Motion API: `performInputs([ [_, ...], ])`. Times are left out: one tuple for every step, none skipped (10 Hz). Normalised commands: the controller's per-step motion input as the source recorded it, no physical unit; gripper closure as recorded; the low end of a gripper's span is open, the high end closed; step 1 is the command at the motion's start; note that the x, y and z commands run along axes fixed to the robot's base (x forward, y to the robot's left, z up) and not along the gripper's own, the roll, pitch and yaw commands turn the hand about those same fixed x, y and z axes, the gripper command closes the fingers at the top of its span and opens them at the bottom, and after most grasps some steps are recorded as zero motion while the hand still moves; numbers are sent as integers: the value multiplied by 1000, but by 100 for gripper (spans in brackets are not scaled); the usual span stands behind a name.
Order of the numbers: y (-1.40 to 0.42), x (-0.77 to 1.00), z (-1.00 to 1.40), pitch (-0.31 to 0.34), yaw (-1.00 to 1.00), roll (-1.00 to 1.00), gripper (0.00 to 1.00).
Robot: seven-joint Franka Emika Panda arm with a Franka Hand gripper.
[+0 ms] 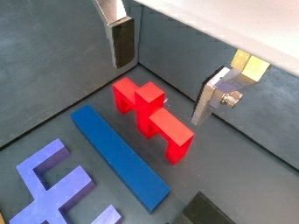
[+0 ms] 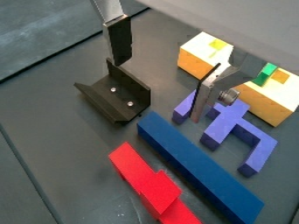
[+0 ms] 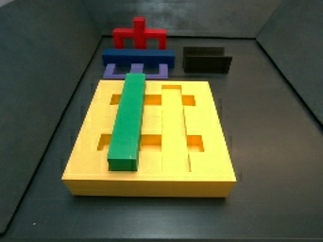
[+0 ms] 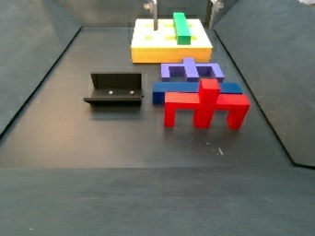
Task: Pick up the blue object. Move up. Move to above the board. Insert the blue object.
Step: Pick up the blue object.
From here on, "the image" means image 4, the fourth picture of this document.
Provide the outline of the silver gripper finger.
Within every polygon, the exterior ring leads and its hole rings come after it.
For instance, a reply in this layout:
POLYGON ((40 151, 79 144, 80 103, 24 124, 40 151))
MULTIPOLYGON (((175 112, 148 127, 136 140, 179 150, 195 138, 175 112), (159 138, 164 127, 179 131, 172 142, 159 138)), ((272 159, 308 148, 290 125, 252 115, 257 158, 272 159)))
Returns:
POLYGON ((148 0, 148 2, 144 4, 144 8, 151 12, 152 14, 152 21, 153 21, 153 29, 159 29, 159 5, 157 0, 148 0))
POLYGON ((220 9, 224 7, 221 0, 209 0, 211 1, 211 16, 209 16, 209 28, 213 26, 215 16, 220 9))

